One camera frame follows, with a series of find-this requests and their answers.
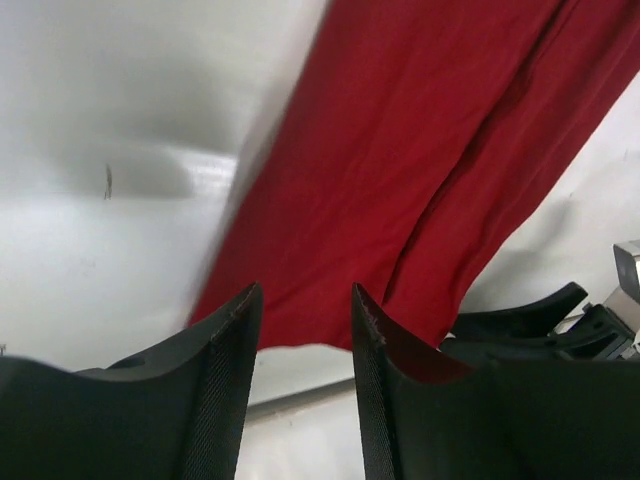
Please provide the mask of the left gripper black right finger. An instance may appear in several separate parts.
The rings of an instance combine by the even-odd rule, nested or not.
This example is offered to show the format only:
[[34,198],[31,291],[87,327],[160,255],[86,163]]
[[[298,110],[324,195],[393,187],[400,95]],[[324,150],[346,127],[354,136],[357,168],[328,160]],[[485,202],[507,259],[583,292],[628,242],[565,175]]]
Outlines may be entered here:
[[633,361],[492,360],[473,368],[352,290],[352,339],[369,479],[635,479]]

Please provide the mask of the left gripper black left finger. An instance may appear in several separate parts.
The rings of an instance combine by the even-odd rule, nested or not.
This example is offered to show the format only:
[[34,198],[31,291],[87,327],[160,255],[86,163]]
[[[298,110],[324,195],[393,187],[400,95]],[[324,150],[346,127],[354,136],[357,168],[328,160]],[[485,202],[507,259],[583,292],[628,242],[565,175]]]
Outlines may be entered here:
[[5,479],[231,479],[261,327],[253,284],[110,367],[1,360]]

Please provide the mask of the dark red t-shirt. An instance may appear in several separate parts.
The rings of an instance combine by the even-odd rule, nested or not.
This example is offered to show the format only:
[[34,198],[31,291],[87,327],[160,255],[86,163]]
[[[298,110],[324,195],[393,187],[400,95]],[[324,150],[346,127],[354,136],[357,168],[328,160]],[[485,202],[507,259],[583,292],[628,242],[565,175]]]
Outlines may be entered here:
[[439,343],[639,69],[635,1],[334,1],[190,322],[349,348],[351,287]]

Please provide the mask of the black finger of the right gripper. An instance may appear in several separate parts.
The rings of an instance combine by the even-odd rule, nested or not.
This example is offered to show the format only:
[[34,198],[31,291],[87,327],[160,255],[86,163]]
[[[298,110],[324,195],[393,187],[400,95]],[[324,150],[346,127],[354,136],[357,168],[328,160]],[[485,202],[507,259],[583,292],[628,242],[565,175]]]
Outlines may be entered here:
[[587,297],[570,282],[536,302],[496,311],[461,313],[439,346],[463,363],[490,360],[616,360],[634,334],[602,304],[587,305],[567,331],[556,327]]

